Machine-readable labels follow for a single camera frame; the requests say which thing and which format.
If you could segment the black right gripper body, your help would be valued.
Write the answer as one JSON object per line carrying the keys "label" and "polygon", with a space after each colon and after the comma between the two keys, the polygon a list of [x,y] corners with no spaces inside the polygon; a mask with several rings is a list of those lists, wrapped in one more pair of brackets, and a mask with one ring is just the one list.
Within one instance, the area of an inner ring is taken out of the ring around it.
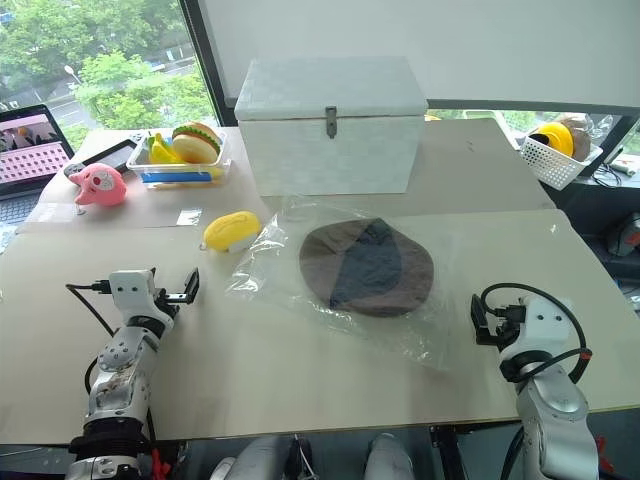
{"label": "black right gripper body", "polygon": [[[498,320],[494,334],[489,332],[487,314],[491,314]],[[506,348],[511,345],[519,336],[525,317],[526,308],[522,305],[508,305],[504,308],[498,307],[493,310],[484,307],[483,319],[485,325],[481,336],[481,344],[496,346],[497,348]]]}

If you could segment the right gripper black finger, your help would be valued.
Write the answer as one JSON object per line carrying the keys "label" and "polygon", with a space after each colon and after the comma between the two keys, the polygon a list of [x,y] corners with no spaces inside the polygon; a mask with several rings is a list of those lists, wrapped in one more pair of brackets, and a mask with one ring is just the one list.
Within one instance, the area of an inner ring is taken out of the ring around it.
{"label": "right gripper black finger", "polygon": [[477,294],[473,294],[470,303],[470,316],[475,330],[475,341],[478,345],[489,344],[489,328],[486,312]]}

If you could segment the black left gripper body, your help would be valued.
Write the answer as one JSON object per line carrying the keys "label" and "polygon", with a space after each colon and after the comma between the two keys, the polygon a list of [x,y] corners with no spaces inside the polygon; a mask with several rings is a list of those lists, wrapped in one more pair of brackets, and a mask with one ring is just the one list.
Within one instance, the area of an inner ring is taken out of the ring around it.
{"label": "black left gripper body", "polygon": [[154,304],[163,313],[174,319],[178,314],[180,304],[187,304],[188,295],[186,293],[171,294],[164,288],[156,289],[154,293]]}

